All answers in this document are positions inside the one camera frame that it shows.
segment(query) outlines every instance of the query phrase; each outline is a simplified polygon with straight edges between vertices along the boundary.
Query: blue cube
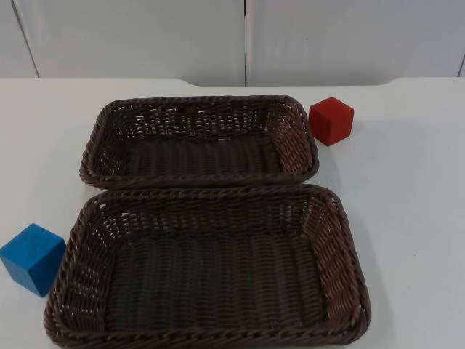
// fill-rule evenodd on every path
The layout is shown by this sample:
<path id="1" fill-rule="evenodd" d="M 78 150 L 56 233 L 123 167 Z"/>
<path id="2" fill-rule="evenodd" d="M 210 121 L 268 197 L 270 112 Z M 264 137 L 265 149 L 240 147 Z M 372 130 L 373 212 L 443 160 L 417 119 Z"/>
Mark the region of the blue cube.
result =
<path id="1" fill-rule="evenodd" d="M 65 248 L 62 238 L 31 224 L 0 249 L 0 258 L 13 280 L 43 297 L 53 284 Z"/>

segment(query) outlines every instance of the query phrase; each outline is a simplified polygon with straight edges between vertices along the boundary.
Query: white table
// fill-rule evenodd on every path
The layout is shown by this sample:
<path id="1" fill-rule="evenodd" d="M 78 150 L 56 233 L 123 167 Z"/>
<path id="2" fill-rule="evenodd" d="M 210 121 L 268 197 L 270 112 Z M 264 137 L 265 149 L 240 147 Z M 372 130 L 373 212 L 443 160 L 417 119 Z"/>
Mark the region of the white table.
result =
<path id="1" fill-rule="evenodd" d="M 111 100 L 278 93 L 305 108 L 335 96 L 355 109 L 352 136 L 318 143 L 309 182 L 349 217 L 373 320 L 350 348 L 462 348 L 465 323 L 465 79 L 374 87 L 196 87 L 174 79 L 0 79 L 0 246 L 31 222 L 65 240 L 98 193 L 78 176 L 97 113 Z M 0 267 L 0 347 L 57 348 L 47 299 Z"/>

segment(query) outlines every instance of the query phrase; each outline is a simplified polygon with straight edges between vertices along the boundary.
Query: wooden block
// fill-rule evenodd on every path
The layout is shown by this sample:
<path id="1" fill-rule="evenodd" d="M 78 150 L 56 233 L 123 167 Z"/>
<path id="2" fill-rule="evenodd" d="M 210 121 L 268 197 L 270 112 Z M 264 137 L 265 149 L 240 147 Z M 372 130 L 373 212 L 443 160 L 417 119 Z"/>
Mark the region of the wooden block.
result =
<path id="1" fill-rule="evenodd" d="M 329 97 L 310 107 L 309 123 L 313 137 L 330 146 L 350 136 L 354 109 Z"/>
<path id="2" fill-rule="evenodd" d="M 0 258 L 13 280 L 43 297 L 53 284 L 65 248 L 62 238 L 31 224 L 0 249 Z"/>

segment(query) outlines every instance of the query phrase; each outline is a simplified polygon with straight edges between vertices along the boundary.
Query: wicker basket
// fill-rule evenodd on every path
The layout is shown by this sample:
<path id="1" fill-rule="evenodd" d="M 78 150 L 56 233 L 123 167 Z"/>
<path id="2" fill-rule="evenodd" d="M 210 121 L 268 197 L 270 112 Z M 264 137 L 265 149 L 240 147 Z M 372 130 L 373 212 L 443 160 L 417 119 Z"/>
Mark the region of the wicker basket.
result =
<path id="1" fill-rule="evenodd" d="M 69 348 L 334 345 L 370 318 L 340 201 L 290 185 L 95 196 L 45 327 Z"/>
<path id="2" fill-rule="evenodd" d="M 301 183 L 318 153 L 293 98 L 117 100 L 97 118 L 81 178 L 102 189 Z"/>

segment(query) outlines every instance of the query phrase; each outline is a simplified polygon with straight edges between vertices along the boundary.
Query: red wooden block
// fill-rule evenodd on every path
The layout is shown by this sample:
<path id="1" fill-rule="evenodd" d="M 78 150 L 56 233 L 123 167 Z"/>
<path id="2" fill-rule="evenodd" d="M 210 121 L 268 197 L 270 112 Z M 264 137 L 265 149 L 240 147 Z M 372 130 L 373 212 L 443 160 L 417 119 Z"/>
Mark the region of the red wooden block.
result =
<path id="1" fill-rule="evenodd" d="M 310 107 L 309 123 L 313 137 L 330 146 L 350 136 L 354 109 L 329 97 Z"/>

